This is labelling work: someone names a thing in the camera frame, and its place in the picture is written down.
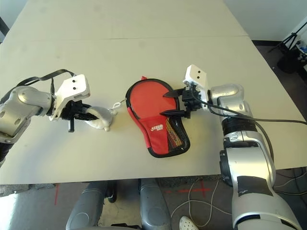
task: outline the table surface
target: table surface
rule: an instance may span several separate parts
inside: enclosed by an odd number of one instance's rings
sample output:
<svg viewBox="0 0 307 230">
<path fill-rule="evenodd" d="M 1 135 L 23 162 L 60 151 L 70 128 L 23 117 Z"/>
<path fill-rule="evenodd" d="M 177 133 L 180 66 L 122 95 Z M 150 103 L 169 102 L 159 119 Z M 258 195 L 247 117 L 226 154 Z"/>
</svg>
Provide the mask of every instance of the table surface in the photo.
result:
<svg viewBox="0 0 307 230">
<path fill-rule="evenodd" d="M 57 69 L 84 74 L 91 97 L 84 103 L 111 107 L 141 76 L 182 88 L 187 66 L 207 72 L 210 86 L 239 83 L 254 117 L 303 120 L 302 115 L 221 0 L 29 0 L 0 45 L 3 96 L 19 81 Z M 56 87 L 69 75 L 57 77 Z M 39 82 L 49 91 L 49 82 Z M 33 117 L 0 168 L 0 184 L 62 183 L 218 174 L 223 133 L 205 111 L 183 119 L 188 152 L 152 157 L 122 106 L 111 130 L 76 121 Z M 307 164 L 307 129 L 263 123 L 277 169 Z"/>
</svg>

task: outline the gray chair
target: gray chair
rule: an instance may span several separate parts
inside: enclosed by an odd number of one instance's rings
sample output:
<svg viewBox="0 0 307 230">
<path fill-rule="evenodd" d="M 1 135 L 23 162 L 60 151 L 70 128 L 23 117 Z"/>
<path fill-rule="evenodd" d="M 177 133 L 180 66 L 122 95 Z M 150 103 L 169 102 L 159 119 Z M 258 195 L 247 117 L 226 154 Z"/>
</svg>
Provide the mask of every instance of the gray chair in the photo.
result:
<svg viewBox="0 0 307 230">
<path fill-rule="evenodd" d="M 66 224 L 66 230 L 131 230 L 127 227 L 97 227 L 102 214 L 107 181 L 91 182 L 82 192 Z M 155 179 L 141 179 L 143 230 L 171 230 L 171 219 Z"/>
</svg>

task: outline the white shoe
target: white shoe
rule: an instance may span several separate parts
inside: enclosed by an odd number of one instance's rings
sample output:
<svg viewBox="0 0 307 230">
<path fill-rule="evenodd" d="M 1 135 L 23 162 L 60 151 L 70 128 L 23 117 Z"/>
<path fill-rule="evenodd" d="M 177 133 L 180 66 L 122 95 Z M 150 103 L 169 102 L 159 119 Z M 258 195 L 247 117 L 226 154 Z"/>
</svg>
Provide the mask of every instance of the white shoe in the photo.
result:
<svg viewBox="0 0 307 230">
<path fill-rule="evenodd" d="M 190 218 L 183 216 L 179 222 L 180 230 L 198 230 L 197 226 L 190 220 Z"/>
</svg>

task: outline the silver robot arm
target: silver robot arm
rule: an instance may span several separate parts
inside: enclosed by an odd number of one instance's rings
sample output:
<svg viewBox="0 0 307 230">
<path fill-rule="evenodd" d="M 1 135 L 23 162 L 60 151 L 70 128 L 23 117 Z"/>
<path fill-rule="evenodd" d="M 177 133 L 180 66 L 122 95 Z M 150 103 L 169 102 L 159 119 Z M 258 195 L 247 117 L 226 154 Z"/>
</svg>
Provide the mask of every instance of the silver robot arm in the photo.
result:
<svg viewBox="0 0 307 230">
<path fill-rule="evenodd" d="M 69 120 L 69 131 L 73 131 L 73 119 L 80 119 L 80 115 L 97 119 L 86 114 L 89 106 L 80 101 L 89 96 L 89 85 L 82 74 L 65 80 L 54 95 L 26 85 L 15 87 L 9 98 L 0 104 L 0 166 L 29 126 L 32 116 L 47 115 L 51 121 L 59 118 Z"/>
<path fill-rule="evenodd" d="M 212 111 L 212 106 L 219 106 L 252 117 L 249 105 L 244 101 L 241 85 L 228 84 L 209 90 L 206 73 L 195 65 L 188 67 L 183 82 L 186 88 L 168 92 L 164 96 L 182 95 L 186 111 L 172 110 L 161 114 L 190 118 L 191 111 L 201 108 Z M 216 108 L 213 112 L 237 115 Z M 223 180 L 233 187 L 233 228 L 301 230 L 291 208 L 274 192 L 275 166 L 255 122 L 221 116 L 221 123 L 224 150 L 220 152 L 220 168 Z"/>
</svg>

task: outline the ping pong paddle case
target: ping pong paddle case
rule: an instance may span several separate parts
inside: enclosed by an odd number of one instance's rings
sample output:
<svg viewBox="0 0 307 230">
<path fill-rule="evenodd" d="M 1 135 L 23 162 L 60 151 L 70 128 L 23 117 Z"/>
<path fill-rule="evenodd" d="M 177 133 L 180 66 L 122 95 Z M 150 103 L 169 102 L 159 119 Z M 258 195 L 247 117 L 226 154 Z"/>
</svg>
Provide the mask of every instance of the ping pong paddle case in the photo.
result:
<svg viewBox="0 0 307 230">
<path fill-rule="evenodd" d="M 172 88 L 166 82 L 142 77 L 126 93 L 128 113 L 143 133 L 149 153 L 157 158 L 176 156 L 190 148 L 181 118 L 160 115 L 179 109 L 178 98 L 163 96 L 169 91 Z"/>
</svg>

